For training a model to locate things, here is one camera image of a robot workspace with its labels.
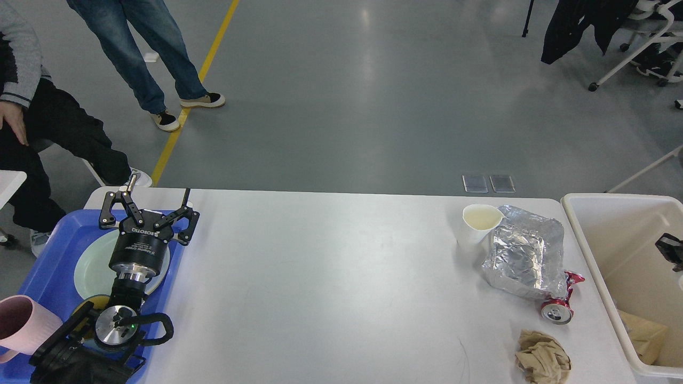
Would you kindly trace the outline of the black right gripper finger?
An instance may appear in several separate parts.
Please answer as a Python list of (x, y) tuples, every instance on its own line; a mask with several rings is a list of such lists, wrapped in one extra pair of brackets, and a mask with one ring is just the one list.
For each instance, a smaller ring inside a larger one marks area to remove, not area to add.
[(682, 242), (675, 236), (664, 233), (655, 243), (657, 250), (664, 256), (664, 259), (674, 264), (674, 272), (682, 271)]

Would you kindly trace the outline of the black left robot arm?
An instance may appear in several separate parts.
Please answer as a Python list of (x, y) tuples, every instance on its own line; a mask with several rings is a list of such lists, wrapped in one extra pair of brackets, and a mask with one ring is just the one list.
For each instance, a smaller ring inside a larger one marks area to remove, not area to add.
[(105, 195), (98, 225), (113, 229), (116, 243), (108, 267), (114, 272), (104, 306), (91, 299), (29, 358), (31, 383), (125, 383), (146, 364), (139, 352), (173, 337), (171, 319), (146, 309), (153, 281), (164, 281), (171, 262), (169, 244), (188, 245), (200, 214), (185, 189), (175, 211), (140, 209), (133, 185)]

